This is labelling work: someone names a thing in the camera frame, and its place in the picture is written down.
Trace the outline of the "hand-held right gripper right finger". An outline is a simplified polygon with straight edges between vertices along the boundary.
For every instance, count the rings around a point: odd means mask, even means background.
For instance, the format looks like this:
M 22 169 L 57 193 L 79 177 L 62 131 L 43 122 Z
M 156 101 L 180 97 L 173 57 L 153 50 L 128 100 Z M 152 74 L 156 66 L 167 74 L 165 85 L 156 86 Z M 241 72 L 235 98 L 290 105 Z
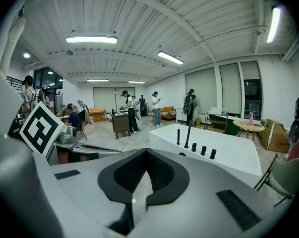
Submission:
M 174 202 L 187 189 L 189 172 L 180 163 L 152 150 L 146 150 L 146 172 L 153 193 L 147 196 L 147 206 L 165 205 Z

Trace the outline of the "dark glass window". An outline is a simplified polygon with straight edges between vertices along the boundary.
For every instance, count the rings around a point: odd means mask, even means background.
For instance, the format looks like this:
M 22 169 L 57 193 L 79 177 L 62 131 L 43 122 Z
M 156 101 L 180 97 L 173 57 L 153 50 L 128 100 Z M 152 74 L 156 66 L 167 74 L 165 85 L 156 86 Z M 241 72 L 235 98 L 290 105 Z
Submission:
M 261 119 L 261 85 L 260 80 L 244 80 L 244 118 L 249 119 L 253 113 L 254 120 Z

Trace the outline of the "white duct pipe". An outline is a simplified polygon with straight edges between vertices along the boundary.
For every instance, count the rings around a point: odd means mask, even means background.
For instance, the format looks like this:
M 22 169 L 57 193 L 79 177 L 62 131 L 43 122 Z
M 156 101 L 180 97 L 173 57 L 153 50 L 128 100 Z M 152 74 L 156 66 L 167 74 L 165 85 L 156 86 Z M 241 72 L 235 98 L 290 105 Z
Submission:
M 19 40 L 19 37 L 24 30 L 25 22 L 26 22 L 26 18 L 24 16 L 18 18 L 16 23 L 12 26 L 12 28 L 8 32 L 5 49 L 0 62 L 0 71 L 3 77 L 7 76 L 11 57 L 15 49 L 15 46 L 17 44 L 17 41 Z

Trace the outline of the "dark wooden cabinet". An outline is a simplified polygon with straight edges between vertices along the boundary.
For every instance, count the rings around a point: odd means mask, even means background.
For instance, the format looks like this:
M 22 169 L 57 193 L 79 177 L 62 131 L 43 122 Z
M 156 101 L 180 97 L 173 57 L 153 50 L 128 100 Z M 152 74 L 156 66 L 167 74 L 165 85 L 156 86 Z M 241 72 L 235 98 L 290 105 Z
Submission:
M 119 138 L 120 133 L 127 133 L 130 136 L 129 119 L 127 113 L 116 113 L 112 115 L 113 131 L 116 139 Z

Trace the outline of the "black folding chair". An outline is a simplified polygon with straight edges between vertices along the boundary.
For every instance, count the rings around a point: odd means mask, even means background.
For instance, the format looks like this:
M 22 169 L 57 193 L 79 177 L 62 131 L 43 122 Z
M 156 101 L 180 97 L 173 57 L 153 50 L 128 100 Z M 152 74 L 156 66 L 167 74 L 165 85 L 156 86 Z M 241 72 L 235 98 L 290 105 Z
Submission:
M 85 133 L 83 131 L 83 120 L 81 120 L 80 123 L 77 125 L 76 131 L 79 132 L 82 137 L 84 137 L 85 139 L 87 139 L 87 137 L 86 137 L 86 135 L 85 135 Z

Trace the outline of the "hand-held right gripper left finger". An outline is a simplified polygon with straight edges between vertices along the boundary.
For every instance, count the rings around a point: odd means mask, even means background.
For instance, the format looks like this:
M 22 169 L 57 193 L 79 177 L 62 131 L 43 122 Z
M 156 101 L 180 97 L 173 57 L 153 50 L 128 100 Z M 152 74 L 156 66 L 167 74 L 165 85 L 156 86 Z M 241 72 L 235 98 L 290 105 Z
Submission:
M 146 172 L 145 160 L 146 149 L 140 149 L 101 170 L 98 185 L 109 200 L 132 203 L 132 195 Z

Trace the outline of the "orange sofa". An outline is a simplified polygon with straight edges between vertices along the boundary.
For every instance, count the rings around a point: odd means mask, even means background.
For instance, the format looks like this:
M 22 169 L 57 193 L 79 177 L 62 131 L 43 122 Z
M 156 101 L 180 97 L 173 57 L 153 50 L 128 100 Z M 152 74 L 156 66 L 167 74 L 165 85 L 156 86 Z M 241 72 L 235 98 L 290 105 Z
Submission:
M 170 115 L 170 113 L 169 113 L 169 112 L 172 111 L 172 110 L 176 111 L 176 110 L 174 109 L 173 106 L 171 106 L 171 107 L 164 107 L 164 108 L 161 108 L 161 109 L 160 109 L 161 118 L 162 118 L 162 119 L 166 119 L 166 120 L 173 120 L 173 119 L 176 119 L 176 115 L 175 115 L 175 116 L 172 116 L 172 115 Z

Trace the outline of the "grey shell chair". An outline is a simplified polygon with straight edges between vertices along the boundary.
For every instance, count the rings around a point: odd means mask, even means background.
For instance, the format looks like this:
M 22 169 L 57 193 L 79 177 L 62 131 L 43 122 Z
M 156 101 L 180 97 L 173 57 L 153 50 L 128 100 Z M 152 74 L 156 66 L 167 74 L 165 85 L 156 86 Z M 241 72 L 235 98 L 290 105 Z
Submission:
M 280 161 L 276 154 L 262 178 L 253 188 L 259 191 L 263 185 L 267 185 L 283 197 L 274 205 L 275 207 L 285 200 L 292 199 L 299 192 L 299 158 Z

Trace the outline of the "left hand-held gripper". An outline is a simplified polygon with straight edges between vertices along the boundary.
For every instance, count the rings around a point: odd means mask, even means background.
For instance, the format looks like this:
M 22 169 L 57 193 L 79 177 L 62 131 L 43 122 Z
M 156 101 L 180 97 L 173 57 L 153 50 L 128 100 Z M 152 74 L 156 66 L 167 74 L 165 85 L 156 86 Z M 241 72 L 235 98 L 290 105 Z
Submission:
M 20 136 L 36 153 L 46 157 L 49 164 L 67 164 L 95 160 L 99 152 L 122 153 L 120 150 L 81 144 L 77 127 L 68 126 L 39 102 L 20 130 Z

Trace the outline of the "round wooden table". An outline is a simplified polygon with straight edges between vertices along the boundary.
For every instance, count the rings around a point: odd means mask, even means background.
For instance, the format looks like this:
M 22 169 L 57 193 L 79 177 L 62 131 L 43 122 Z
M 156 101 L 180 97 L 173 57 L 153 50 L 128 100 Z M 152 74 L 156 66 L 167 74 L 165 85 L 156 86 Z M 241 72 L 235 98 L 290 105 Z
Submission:
M 241 133 L 245 130 L 246 131 L 246 137 L 249 137 L 249 133 L 252 132 L 252 141 L 254 142 L 255 139 L 255 133 L 256 132 L 261 132 L 265 129 L 264 126 L 260 124 L 254 124 L 254 125 L 249 125 L 248 122 L 242 121 L 242 120 L 234 120 L 233 124 L 238 126 L 240 128 L 238 137 L 241 136 Z

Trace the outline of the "large cardboard box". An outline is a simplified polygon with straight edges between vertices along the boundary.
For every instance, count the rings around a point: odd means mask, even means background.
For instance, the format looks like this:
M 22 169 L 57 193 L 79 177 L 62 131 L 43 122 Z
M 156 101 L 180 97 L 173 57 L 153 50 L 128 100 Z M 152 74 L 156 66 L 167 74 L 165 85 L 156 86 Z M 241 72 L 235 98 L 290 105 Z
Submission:
M 283 124 L 272 119 L 266 120 L 261 140 L 264 148 L 269 151 L 287 154 L 290 149 Z

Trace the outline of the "orange wooden desk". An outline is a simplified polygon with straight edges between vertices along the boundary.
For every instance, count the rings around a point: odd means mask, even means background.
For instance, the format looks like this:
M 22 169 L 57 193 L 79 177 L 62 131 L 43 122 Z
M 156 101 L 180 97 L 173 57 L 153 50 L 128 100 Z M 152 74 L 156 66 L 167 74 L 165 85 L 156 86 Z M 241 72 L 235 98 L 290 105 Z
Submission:
M 106 108 L 100 107 L 100 108 L 89 108 L 89 112 L 92 118 L 93 122 L 99 122 L 106 120 Z

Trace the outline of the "wooden shelf rack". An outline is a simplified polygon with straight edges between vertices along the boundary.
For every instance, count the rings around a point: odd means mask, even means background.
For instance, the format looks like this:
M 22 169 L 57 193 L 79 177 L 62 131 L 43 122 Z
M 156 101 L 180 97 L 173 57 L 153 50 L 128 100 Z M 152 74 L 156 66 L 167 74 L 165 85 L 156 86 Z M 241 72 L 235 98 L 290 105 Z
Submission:
M 226 134 L 228 127 L 228 115 L 205 114 L 204 130 L 210 130 Z

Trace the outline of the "white drawer cabinet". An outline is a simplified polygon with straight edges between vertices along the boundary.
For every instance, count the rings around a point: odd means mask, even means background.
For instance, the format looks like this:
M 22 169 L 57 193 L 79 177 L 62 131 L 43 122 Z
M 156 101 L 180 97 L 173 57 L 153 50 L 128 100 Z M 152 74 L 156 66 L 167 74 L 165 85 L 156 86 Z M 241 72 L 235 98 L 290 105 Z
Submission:
M 176 108 L 176 119 L 177 122 L 186 123 L 186 115 L 183 112 L 183 108 Z

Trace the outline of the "white bathtub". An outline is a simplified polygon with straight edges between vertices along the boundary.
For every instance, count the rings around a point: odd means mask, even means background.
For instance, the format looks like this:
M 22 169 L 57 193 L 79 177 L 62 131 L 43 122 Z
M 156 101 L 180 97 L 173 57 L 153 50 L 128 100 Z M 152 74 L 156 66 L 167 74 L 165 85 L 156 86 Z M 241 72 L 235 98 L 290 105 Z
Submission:
M 177 129 L 180 129 L 180 145 L 177 145 Z M 191 128 L 188 148 L 185 149 L 188 126 L 172 124 L 149 132 L 150 148 L 163 150 L 208 163 L 213 163 L 232 174 L 250 187 L 254 187 L 262 178 L 259 157 L 253 141 L 236 136 Z M 192 152 L 192 144 L 197 143 Z M 207 147 L 205 156 L 201 149 Z M 211 160 L 211 151 L 216 149 L 215 159 Z

